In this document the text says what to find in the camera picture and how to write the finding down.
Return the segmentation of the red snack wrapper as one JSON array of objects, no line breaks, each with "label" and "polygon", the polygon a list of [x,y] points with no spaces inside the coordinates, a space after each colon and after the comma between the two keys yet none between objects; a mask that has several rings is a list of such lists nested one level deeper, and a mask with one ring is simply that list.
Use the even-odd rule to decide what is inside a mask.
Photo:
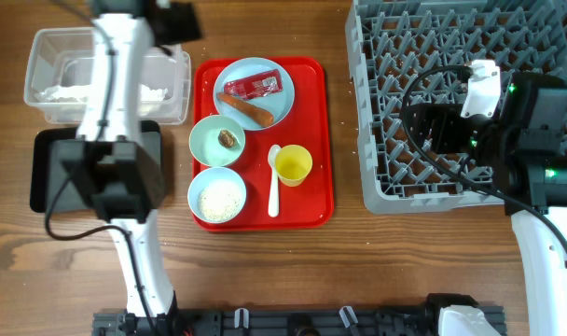
[{"label": "red snack wrapper", "polygon": [[280,71],[277,69],[227,82],[224,93],[245,101],[265,97],[283,90]]}]

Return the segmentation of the light green bowl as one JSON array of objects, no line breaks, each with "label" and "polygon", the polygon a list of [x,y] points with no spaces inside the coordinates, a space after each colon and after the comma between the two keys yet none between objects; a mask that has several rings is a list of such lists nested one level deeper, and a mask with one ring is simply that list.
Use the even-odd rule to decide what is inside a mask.
[{"label": "light green bowl", "polygon": [[[221,130],[229,130],[238,142],[234,148],[224,148],[218,142]],[[246,145],[243,128],[230,117],[213,115],[201,119],[192,128],[189,148],[193,158],[207,167],[227,167],[237,161]]]}]

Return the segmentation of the brown food scrap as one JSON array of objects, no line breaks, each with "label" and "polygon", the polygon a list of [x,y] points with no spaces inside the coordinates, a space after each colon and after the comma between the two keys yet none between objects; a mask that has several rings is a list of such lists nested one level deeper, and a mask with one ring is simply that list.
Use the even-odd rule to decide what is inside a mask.
[{"label": "brown food scrap", "polygon": [[221,130],[218,134],[218,142],[224,148],[234,148],[237,145],[237,138],[229,130]]}]

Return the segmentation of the orange carrot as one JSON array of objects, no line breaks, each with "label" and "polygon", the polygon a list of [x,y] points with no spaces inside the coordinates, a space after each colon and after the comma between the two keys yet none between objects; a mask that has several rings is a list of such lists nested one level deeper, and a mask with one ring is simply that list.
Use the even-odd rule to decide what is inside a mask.
[{"label": "orange carrot", "polygon": [[273,115],[264,108],[249,104],[242,99],[223,92],[219,92],[216,97],[219,101],[240,111],[262,127],[269,127],[274,123]]}]

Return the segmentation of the white paper napkin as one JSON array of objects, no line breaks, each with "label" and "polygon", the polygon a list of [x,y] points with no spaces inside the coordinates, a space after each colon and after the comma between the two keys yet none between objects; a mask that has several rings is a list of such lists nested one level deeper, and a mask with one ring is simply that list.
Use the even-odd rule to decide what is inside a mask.
[{"label": "white paper napkin", "polygon": [[[163,101],[168,93],[167,89],[151,89],[140,84],[139,98],[143,102]],[[86,103],[91,91],[90,85],[75,85],[70,87],[53,86],[35,93],[35,99],[40,103]]]}]

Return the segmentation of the yellow plastic cup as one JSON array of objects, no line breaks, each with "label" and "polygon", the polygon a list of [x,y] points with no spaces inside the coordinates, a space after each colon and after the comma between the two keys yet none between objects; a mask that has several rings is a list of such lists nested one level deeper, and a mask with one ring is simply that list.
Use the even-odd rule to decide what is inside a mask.
[{"label": "yellow plastic cup", "polygon": [[275,157],[275,170],[280,181],[287,187],[299,186],[311,172],[311,153],[300,145],[282,147]]}]

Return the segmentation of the light blue bowl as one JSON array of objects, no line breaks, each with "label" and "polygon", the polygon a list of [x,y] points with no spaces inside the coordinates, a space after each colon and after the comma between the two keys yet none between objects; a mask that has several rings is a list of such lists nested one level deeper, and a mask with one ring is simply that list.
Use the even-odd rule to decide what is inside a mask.
[{"label": "light blue bowl", "polygon": [[223,224],[243,209],[247,189],[240,175],[225,167],[208,168],[191,181],[188,205],[192,213],[209,224]]}]

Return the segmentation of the white rice pile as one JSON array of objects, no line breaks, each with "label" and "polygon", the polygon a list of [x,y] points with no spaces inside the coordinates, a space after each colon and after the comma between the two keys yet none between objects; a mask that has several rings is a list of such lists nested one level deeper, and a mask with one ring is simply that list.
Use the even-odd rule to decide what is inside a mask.
[{"label": "white rice pile", "polygon": [[242,190],[229,180],[212,181],[198,199],[201,214],[212,222],[225,222],[242,208]]}]

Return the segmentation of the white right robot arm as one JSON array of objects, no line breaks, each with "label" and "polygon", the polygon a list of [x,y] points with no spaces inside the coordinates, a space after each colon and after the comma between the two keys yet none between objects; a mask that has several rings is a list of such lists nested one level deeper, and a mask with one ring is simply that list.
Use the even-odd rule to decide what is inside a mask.
[{"label": "white right robot arm", "polygon": [[[466,87],[462,104],[410,103],[421,81],[446,72]],[[501,84],[490,60],[424,71],[402,97],[403,129],[438,172],[503,200],[524,268],[530,333],[567,335],[567,156],[560,151],[567,83],[517,72]]]}]

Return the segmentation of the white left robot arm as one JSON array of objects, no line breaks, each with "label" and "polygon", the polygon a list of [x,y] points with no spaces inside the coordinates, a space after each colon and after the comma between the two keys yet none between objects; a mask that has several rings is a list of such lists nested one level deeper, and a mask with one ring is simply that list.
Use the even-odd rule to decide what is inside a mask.
[{"label": "white left robot arm", "polygon": [[66,176],[47,203],[44,227],[63,192],[73,186],[103,223],[72,235],[80,240],[110,231],[130,298],[126,312],[151,329],[176,314],[175,293],[163,266],[158,209],[166,187],[161,165],[145,150],[138,113],[144,57],[152,48],[199,40],[201,25],[190,2],[91,1],[92,92],[72,140],[55,146]]}]

